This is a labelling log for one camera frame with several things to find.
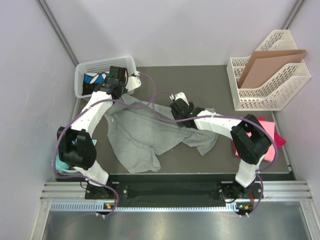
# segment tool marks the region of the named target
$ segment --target light gray wall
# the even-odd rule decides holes
[[[0,239],[28,239],[58,127],[75,97],[74,66],[35,0],[0,7]]]
[[[290,30],[300,49],[307,50],[305,63],[310,81],[278,114],[294,168],[307,180],[320,212],[320,1],[307,0]]]
[[[223,65],[282,27],[296,0],[46,0],[77,59]]]

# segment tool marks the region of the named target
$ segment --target metal frame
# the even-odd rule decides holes
[[[57,23],[54,15],[52,14],[50,8],[48,7],[46,1],[45,0],[35,0],[35,1],[38,3],[39,7],[43,11],[43,14],[48,19],[51,27],[53,28],[57,38],[60,40],[65,52],[68,54],[68,56],[70,58],[70,60],[72,61],[74,66],[77,66],[79,64],[79,61],[77,60],[76,55],[72,51],[65,35],[61,31],[59,24]]]
[[[316,213],[310,189],[306,181],[265,181],[264,198],[262,202],[300,202],[301,208],[313,240],[320,240],[320,221]],[[80,182],[46,182],[40,198],[38,217],[32,231],[32,240],[41,240],[45,231],[49,211],[52,205],[61,203],[63,209],[67,204],[88,205],[88,203],[114,204],[114,200],[88,200],[85,199],[86,191],[80,186]],[[87,212],[85,208],[77,208],[77,211]],[[223,207],[120,207],[119,212],[231,212],[233,206]]]
[[[306,0],[297,0],[294,7],[292,8],[289,16],[285,20],[282,29],[289,29],[293,21],[295,20],[297,14],[302,9],[303,5],[305,4]]]
[[[50,8],[48,7],[45,0],[36,0],[39,7],[42,9],[44,15],[48,19],[50,25],[52,26],[55,34],[60,40],[63,48],[68,54],[69,58],[76,66],[79,64],[71,46],[69,45],[66,37],[61,31],[56,19],[54,18]],[[306,0],[297,0],[296,4],[292,8],[289,16],[287,17],[282,29],[288,29],[293,23],[295,17],[303,7]],[[80,99],[76,98],[74,101],[74,108],[70,114],[70,119],[72,120],[77,113],[77,109],[80,103]],[[277,131],[283,135],[281,131],[281,124],[278,121],[277,115],[272,113],[273,119],[276,122]],[[291,156],[287,147],[284,147],[284,154],[287,161],[289,170],[293,170],[295,176],[297,170],[295,166],[290,161]],[[306,224],[308,226],[310,235],[313,240],[320,240],[320,219],[318,216],[315,203],[313,202],[312,195],[310,193],[308,184],[306,181],[264,181],[264,198],[263,202],[300,202],[301,209],[304,214]],[[80,187],[79,182],[47,182],[44,185],[42,195],[40,198],[40,204],[38,207],[37,218],[34,223],[34,228],[30,239],[41,240],[43,238],[44,230],[49,217],[49,212],[53,203],[76,203],[76,204],[88,204],[88,203],[113,203],[113,200],[86,200],[85,190]],[[150,208],[124,208],[120,209],[122,211],[151,211]],[[156,209],[157,211],[170,211],[171,209]],[[185,211],[186,209],[180,208],[175,209],[175,211]],[[191,208],[194,211],[202,211],[202,208],[195,207]],[[213,212],[215,209],[207,209],[207,211]]]

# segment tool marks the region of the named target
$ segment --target cardboard sheet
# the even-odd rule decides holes
[[[299,63],[306,54],[306,50],[255,51],[241,74],[238,87],[241,89],[258,88],[285,64]]]

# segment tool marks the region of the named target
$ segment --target table surface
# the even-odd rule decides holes
[[[273,121],[270,111],[235,111],[225,65],[138,67],[137,70],[154,79],[157,92],[162,90],[173,94],[184,92],[196,107],[215,108],[217,113],[226,116],[253,114],[256,117],[264,117],[266,121]],[[141,76],[140,79],[142,85],[135,90],[133,96],[148,102],[153,96],[153,85],[145,76]],[[166,95],[160,95],[156,100],[157,104],[163,106],[169,106],[170,102]],[[81,99],[77,112],[79,113],[86,104],[87,101]],[[109,174],[128,174],[129,172],[117,160],[107,133],[108,122],[103,117],[92,137],[97,140],[97,161]],[[157,172],[159,174],[236,173],[240,162],[235,157],[232,141],[222,135],[218,137],[211,151],[204,156],[201,156],[196,148],[180,143],[157,157],[161,164],[161,169]],[[268,164],[270,163],[263,161],[261,167],[264,168]],[[277,163],[267,172],[289,172],[282,149],[279,149]]]

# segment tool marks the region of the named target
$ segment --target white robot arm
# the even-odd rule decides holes
[[[73,166],[84,176],[87,176],[90,184],[93,186],[100,187],[99,184],[91,180],[107,184],[110,178],[109,174],[96,161],[97,151],[92,143],[92,134],[104,113],[113,105],[111,100],[119,99],[122,94],[132,91],[141,85],[138,72],[130,77],[125,77],[125,72],[125,68],[110,68],[110,77],[106,78],[105,83],[99,83],[96,86],[89,102],[82,110],[90,109],[90,111],[82,115],[71,125],[71,128],[66,131],[59,145],[60,159]],[[104,101],[91,107],[94,103],[106,99],[110,99],[110,101]],[[248,137],[245,130],[253,129],[252,126],[248,126],[243,121],[237,119],[216,118],[213,117],[218,116],[216,113],[209,112],[203,108],[194,108],[193,104],[188,102],[185,94],[182,92],[176,94],[172,100],[173,102],[170,104],[170,107],[176,120],[196,116],[212,116],[183,121],[181,124],[184,127],[208,130],[233,139],[241,157],[235,181],[241,188],[250,187],[256,179],[256,171],[264,158],[264,154],[271,145],[268,138],[263,136],[261,132],[258,132],[258,134],[252,132],[252,137]],[[58,137],[63,129],[64,127],[61,127],[58,130]]]
[[[89,102],[82,110],[82,112],[86,109],[90,111],[71,125],[59,146],[60,159],[88,177],[90,184],[97,187],[100,185],[91,180],[106,184],[109,174],[96,161],[97,152],[91,141],[93,132],[105,112],[113,105],[113,99],[119,99],[122,94],[141,86],[139,72],[135,72],[132,76],[125,76],[125,68],[112,66],[109,75],[105,83],[97,84]],[[58,130],[58,137],[63,129],[61,127]]]
[[[191,117],[211,116],[181,122],[181,125],[188,128],[212,131],[232,139],[241,157],[239,169],[235,176],[235,181],[243,188],[249,187],[256,179],[256,172],[268,151],[271,143],[260,130],[252,125],[233,118],[218,118],[221,116],[203,108],[194,108],[192,102],[188,102],[183,92],[171,98],[173,103],[170,105],[171,112],[176,120]],[[253,115],[248,115],[251,121],[260,125]],[[255,131],[249,137],[246,132]]]

